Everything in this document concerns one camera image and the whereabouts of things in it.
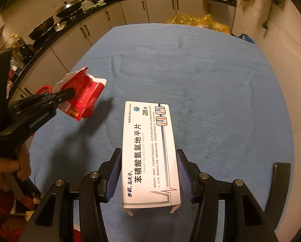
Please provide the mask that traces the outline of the left hand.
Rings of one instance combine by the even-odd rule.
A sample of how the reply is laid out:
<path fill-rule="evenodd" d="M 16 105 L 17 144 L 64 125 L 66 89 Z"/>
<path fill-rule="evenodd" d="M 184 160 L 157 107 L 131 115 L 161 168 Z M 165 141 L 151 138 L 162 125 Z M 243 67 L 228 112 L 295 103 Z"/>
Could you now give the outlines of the left hand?
<path fill-rule="evenodd" d="M 25 181 L 31 175 L 30 154 L 26 143 L 20 147 L 16 160 L 0 157 L 0 190 L 4 192 L 11 190 L 4 177 L 4 174 L 8 173 L 17 173 L 21 181 Z"/>

